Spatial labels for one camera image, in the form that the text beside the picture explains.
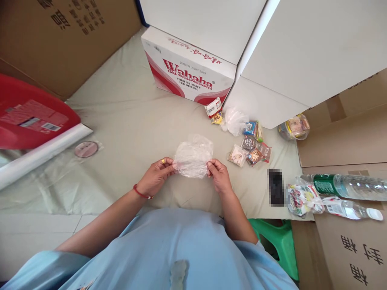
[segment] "red string bracelet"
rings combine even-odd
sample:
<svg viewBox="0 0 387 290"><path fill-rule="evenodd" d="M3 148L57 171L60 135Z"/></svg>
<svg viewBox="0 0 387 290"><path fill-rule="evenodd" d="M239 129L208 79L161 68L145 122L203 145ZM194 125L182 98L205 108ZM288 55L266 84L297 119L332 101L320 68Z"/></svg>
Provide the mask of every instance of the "red string bracelet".
<svg viewBox="0 0 387 290"><path fill-rule="evenodd" d="M152 199L152 198L153 198L153 197L146 196L146 195L144 195L144 194L142 194L142 193L139 193L138 190L137 190L137 184L133 185L133 189L134 189L134 191L135 191L139 196L141 196L141 197L143 197L143 198L146 198L146 199Z"/></svg>

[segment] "sleeve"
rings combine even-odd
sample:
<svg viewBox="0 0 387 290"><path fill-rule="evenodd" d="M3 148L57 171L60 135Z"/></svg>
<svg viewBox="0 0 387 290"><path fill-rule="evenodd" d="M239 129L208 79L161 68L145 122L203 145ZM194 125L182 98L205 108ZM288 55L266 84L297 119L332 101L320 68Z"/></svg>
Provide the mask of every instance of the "sleeve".
<svg viewBox="0 0 387 290"><path fill-rule="evenodd" d="M44 251L24 264L1 290L58 289L90 258L67 252Z"/></svg>
<svg viewBox="0 0 387 290"><path fill-rule="evenodd" d="M234 241L265 289L297 289L293 280L258 241L256 245Z"/></svg>

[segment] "round sticker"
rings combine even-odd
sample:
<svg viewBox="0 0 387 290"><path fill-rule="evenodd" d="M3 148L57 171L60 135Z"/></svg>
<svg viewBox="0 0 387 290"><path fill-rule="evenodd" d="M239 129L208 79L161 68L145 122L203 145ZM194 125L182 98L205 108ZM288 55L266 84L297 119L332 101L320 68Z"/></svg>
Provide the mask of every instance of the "round sticker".
<svg viewBox="0 0 387 290"><path fill-rule="evenodd" d="M98 151L98 144L92 141L86 141L75 147L75 155L81 158L93 156Z"/></svg>

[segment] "white box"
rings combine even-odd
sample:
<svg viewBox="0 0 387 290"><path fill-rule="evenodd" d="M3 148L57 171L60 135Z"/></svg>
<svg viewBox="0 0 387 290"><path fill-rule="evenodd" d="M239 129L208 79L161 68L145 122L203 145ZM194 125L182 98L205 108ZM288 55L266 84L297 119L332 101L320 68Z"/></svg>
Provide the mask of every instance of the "white box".
<svg viewBox="0 0 387 290"><path fill-rule="evenodd" d="M154 27L141 41L158 88L203 105L224 102L236 65Z"/></svg>
<svg viewBox="0 0 387 290"><path fill-rule="evenodd" d="M266 0L140 0L145 21L238 64Z"/></svg>
<svg viewBox="0 0 387 290"><path fill-rule="evenodd" d="M224 111L236 107L249 115L250 120L258 120L267 129L273 129L308 106L294 101L260 84L240 77L224 104Z"/></svg>
<svg viewBox="0 0 387 290"><path fill-rule="evenodd" d="M313 107L387 67L386 1L279 1L274 9L266 27L258 21L243 77Z"/></svg>

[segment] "green plastic stool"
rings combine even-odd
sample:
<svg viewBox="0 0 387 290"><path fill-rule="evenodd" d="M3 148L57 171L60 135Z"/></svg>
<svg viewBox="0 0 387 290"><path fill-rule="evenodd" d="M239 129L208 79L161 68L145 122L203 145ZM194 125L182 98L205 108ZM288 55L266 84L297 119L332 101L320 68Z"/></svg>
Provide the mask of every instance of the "green plastic stool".
<svg viewBox="0 0 387 290"><path fill-rule="evenodd" d="M282 220L283 225L276 227L268 224L261 219L249 219L258 239L261 241L260 234L271 242L278 253L278 258L274 257L278 264L294 280L299 281L297 261L295 259L293 233L291 224Z"/></svg>

